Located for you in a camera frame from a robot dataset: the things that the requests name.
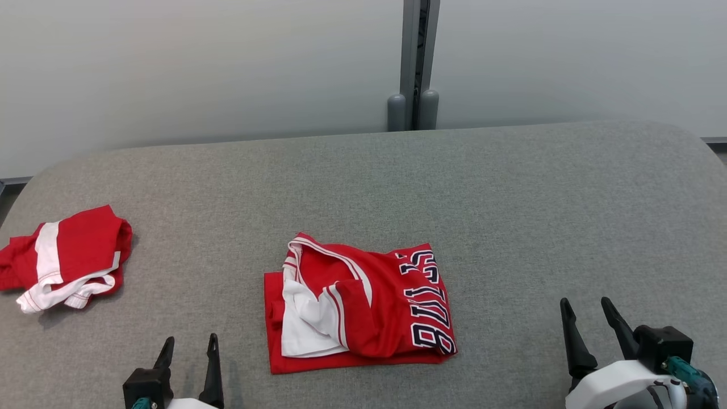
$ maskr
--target white stripe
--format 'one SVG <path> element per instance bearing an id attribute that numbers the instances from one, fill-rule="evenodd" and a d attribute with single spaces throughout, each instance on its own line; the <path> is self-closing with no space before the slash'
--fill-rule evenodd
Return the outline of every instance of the white stripe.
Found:
<path id="1" fill-rule="evenodd" d="M 91 274 L 88 274 L 86 276 L 83 276 L 79 279 L 76 279 L 72 282 L 69 282 L 65 285 L 63 285 L 61 288 L 58 288 L 57 290 L 53 290 L 50 285 L 44 285 L 41 283 L 35 284 L 33 287 L 31 287 L 28 291 L 25 291 L 22 296 L 20 296 L 16 302 L 20 304 L 20 309 L 26 313 L 26 314 L 32 314 L 34 312 L 40 311 L 34 306 L 31 306 L 28 304 L 28 299 L 30 298 L 32 301 L 35 302 L 35 304 L 38 306 L 38 308 L 42 309 L 48 309 L 55 304 L 63 302 L 66 298 L 70 297 L 71 294 L 77 293 L 80 291 L 80 289 L 86 284 L 86 282 L 92 278 L 98 278 L 103 277 L 104 281 L 106 281 L 107 285 L 110 285 L 107 290 L 110 290 L 113 285 L 116 283 L 115 279 L 108 275 L 113 270 L 116 270 L 119 267 L 119 259 L 121 258 L 121 252 L 116 251 L 113 254 L 113 262 L 111 264 L 111 267 L 108 269 L 99 270 L 96 272 L 93 272 Z M 100 290 L 102 289 L 101 286 L 104 286 L 101 283 L 89 283 L 88 286 L 90 286 L 90 289 L 93 290 Z"/>
<path id="2" fill-rule="evenodd" d="M 38 282 L 47 284 L 60 284 L 63 278 L 60 274 L 60 261 L 58 260 L 58 224 L 60 222 L 45 223 L 36 238 L 36 273 Z"/>
<path id="3" fill-rule="evenodd" d="M 100 282 L 84 284 L 81 286 L 80 290 L 71 294 L 68 298 L 65 299 L 65 301 L 63 301 L 63 303 L 73 308 L 82 309 L 86 306 L 86 304 L 88 304 L 89 297 L 91 295 L 105 293 L 113 289 L 113 287 L 116 285 L 116 279 L 113 278 L 111 274 L 106 274 L 101 278 L 103 278 L 105 284 L 101 284 Z"/>
<path id="4" fill-rule="evenodd" d="M 327 250 L 320 245 L 311 242 L 310 240 L 304 238 L 304 237 L 296 237 L 291 241 L 292 243 L 299 243 L 302 245 L 307 245 L 308 247 L 312 247 L 313 249 L 319 251 L 320 253 L 323 253 L 325 255 L 330 255 L 331 257 L 338 258 L 339 260 L 343 261 L 348 269 L 351 271 L 351 274 L 353 274 L 354 278 L 361 280 L 361 284 L 363 284 L 363 292 L 366 294 L 366 300 L 369 302 L 369 306 L 371 306 L 371 282 L 369 281 L 369 278 L 366 276 L 366 273 L 364 273 L 364 270 L 356 264 L 355 261 L 351 260 L 350 258 L 340 255 L 338 253 L 332 252 L 331 250 Z"/>
<path id="5" fill-rule="evenodd" d="M 341 295 L 338 293 L 338 290 L 336 289 L 336 285 L 333 284 L 328 287 L 328 291 L 331 292 L 331 295 L 333 295 L 333 298 L 336 299 L 337 308 L 338 308 L 338 328 L 340 331 L 341 336 L 338 342 L 341 343 L 346 349 L 348 349 L 348 342 L 346 341 L 346 317 L 345 313 L 343 311 L 343 300 L 341 299 Z"/>
<path id="6" fill-rule="evenodd" d="M 285 272 L 286 269 L 291 269 L 295 271 L 295 281 L 298 281 L 298 260 L 295 259 L 295 257 L 286 257 L 285 261 L 283 262 L 283 272 Z"/>
<path id="7" fill-rule="evenodd" d="M 305 284 L 305 280 L 303 279 L 303 275 L 300 273 L 300 258 L 302 255 L 302 249 L 300 248 L 300 245 L 295 245 L 293 242 L 288 243 L 288 249 L 295 254 L 295 281 L 299 282 L 300 284 L 303 284 L 304 286 L 308 286 Z"/>
<path id="8" fill-rule="evenodd" d="M 284 357 L 323 357 L 348 350 L 339 341 L 340 313 L 328 287 L 323 287 L 316 298 L 306 286 L 285 279 L 283 300 L 281 354 Z"/>

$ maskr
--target gray cushion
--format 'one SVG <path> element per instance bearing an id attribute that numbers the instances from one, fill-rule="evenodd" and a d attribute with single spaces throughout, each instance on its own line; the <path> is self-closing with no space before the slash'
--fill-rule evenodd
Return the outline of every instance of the gray cushion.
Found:
<path id="1" fill-rule="evenodd" d="M 121 385 L 177 339 L 196 396 L 220 337 L 228 408 L 556 408 L 569 386 L 558 301 L 602 365 L 599 304 L 674 325 L 727 385 L 727 172 L 693 135 L 597 122 L 138 148 L 59 164 L 0 229 L 110 203 L 134 229 L 124 287 L 83 311 L 23 315 L 0 295 L 8 408 L 122 408 Z M 460 353 L 442 365 L 269 373 L 262 274 L 305 231 L 388 251 L 429 242 Z"/>

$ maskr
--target folded jersey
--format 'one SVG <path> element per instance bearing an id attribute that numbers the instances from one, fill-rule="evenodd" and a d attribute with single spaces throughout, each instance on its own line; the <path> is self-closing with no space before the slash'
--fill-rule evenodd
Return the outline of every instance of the folded jersey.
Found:
<path id="1" fill-rule="evenodd" d="M 371 253 L 298 234 L 265 275 L 272 373 L 439 363 L 457 353 L 429 244 Z"/>
<path id="2" fill-rule="evenodd" d="M 42 223 L 0 250 L 0 290 L 25 289 L 17 303 L 26 314 L 58 303 L 83 308 L 93 295 L 121 287 L 131 239 L 131 226 L 111 206 Z"/>

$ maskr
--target red jersey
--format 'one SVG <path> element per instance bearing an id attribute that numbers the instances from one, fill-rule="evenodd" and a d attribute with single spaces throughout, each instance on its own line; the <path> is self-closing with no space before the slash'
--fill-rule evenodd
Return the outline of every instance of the red jersey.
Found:
<path id="1" fill-rule="evenodd" d="M 265 275 L 270 371 L 439 363 L 457 353 L 429 244 L 370 253 L 303 233 Z"/>

